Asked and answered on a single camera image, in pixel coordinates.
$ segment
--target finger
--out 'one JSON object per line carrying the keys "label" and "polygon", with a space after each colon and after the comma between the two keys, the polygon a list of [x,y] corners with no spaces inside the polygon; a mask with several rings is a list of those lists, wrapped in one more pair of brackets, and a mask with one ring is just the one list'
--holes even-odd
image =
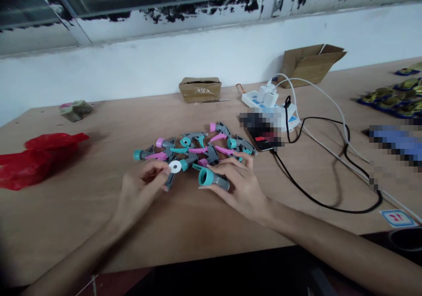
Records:
{"label": "finger", "polygon": [[207,166],[207,168],[209,168],[214,173],[225,175],[235,185],[239,185],[244,179],[239,171],[236,170],[236,166],[231,163],[224,163],[218,166]]}
{"label": "finger", "polygon": [[207,186],[200,186],[199,189],[209,189],[209,190],[213,191],[214,193],[216,193],[218,196],[220,196],[230,206],[233,206],[233,204],[234,204],[233,195],[231,195],[230,193],[228,193],[227,191],[225,191],[224,189],[222,189],[218,185],[211,184],[211,185],[207,185]]}
{"label": "finger", "polygon": [[151,183],[145,186],[145,190],[148,189],[150,191],[157,191],[159,189],[162,189],[162,186],[167,182],[170,172],[171,169],[169,167],[166,167],[159,174],[157,174],[157,176],[151,181]]}
{"label": "finger", "polygon": [[168,163],[166,162],[150,159],[150,160],[145,161],[142,164],[139,171],[139,176],[144,177],[146,174],[148,174],[151,171],[152,172],[161,171],[167,167],[168,167]]}
{"label": "finger", "polygon": [[237,166],[241,169],[246,169],[245,165],[240,163],[239,160],[236,160],[234,157],[229,157],[229,158],[226,158],[224,160],[221,160],[219,165],[224,164],[224,163],[231,163],[231,164],[233,164],[233,165],[235,165],[235,166]]}
{"label": "finger", "polygon": [[245,152],[234,152],[234,155],[238,156],[238,157],[242,157],[243,160],[245,161],[245,166],[248,169],[251,169],[251,170],[254,169],[254,158],[251,155],[249,155]]}

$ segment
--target forearm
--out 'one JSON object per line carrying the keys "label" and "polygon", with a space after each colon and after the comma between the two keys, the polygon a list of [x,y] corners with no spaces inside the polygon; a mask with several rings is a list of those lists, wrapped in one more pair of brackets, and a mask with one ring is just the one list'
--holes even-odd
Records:
{"label": "forearm", "polygon": [[104,224],[80,247],[28,287],[23,295],[75,295],[101,257],[122,235],[117,226]]}
{"label": "forearm", "polygon": [[357,235],[274,201],[260,223],[373,292],[422,295],[421,267]]}

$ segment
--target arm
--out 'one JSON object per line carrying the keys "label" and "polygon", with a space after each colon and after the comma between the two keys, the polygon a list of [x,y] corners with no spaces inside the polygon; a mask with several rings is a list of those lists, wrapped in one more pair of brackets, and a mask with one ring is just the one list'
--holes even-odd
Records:
{"label": "arm", "polygon": [[246,218],[285,235],[375,293],[422,295],[421,267],[357,235],[267,198],[253,174],[253,158],[245,153],[235,155],[243,157],[245,164],[232,157],[209,167],[230,179],[236,187],[232,194],[217,185],[201,188],[214,191]]}
{"label": "arm", "polygon": [[113,216],[80,247],[28,287],[23,295],[75,295],[104,254],[145,214],[162,194],[170,169],[161,161],[147,161],[123,177]]}

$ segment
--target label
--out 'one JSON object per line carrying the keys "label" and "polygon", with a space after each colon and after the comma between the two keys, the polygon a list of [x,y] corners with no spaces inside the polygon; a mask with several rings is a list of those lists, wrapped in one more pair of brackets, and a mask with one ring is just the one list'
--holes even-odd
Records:
{"label": "label", "polygon": [[402,210],[379,211],[393,228],[414,227],[418,224]]}

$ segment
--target white washer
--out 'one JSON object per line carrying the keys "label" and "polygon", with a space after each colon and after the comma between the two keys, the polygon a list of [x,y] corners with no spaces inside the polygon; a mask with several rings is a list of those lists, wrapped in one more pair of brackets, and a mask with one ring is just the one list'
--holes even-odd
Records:
{"label": "white washer", "polygon": [[178,160],[171,161],[168,166],[171,168],[172,173],[179,173],[182,169],[182,164]]}

